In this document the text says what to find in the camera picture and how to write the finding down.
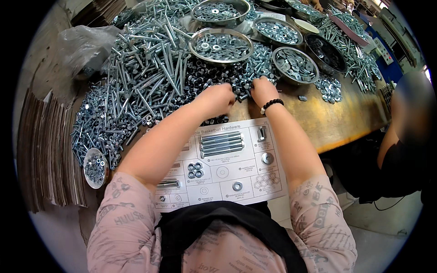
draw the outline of black beaded bracelet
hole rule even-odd
[[[284,102],[282,100],[280,100],[280,99],[274,99],[274,100],[269,101],[268,103],[266,103],[266,105],[263,106],[263,108],[261,108],[261,115],[265,115],[267,107],[269,107],[272,104],[282,104],[282,105],[284,105]]]

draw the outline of black cable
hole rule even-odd
[[[392,207],[394,207],[396,204],[398,204],[402,199],[404,199],[404,197],[402,197],[401,199],[399,199],[399,201],[397,201],[393,206],[391,206],[391,207],[388,207],[388,208],[385,208],[385,209],[383,209],[383,210],[380,210],[377,206],[376,206],[376,202],[375,201],[373,201],[373,204],[375,205],[375,208],[377,209],[377,210],[379,210],[379,211],[385,211],[385,210],[387,210],[387,209],[389,209],[389,208],[392,208]]]

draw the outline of person's hand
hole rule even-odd
[[[320,11],[320,12],[323,11],[322,5],[320,5],[319,3],[315,4],[315,5],[314,5],[314,8],[315,8],[316,10]]]
[[[195,105],[204,119],[229,113],[235,103],[235,95],[229,83],[210,86],[203,90],[191,105]]]
[[[279,93],[276,87],[269,82],[266,76],[261,76],[259,79],[253,80],[253,87],[250,89],[253,100],[262,108],[267,102],[279,99]]]

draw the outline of woman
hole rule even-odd
[[[355,241],[308,136],[266,77],[252,96],[265,106],[290,196],[293,229],[228,201],[185,207],[162,218],[154,191],[199,124],[228,113],[229,84],[205,89],[145,134],[106,188],[87,258],[90,272],[352,272]]]

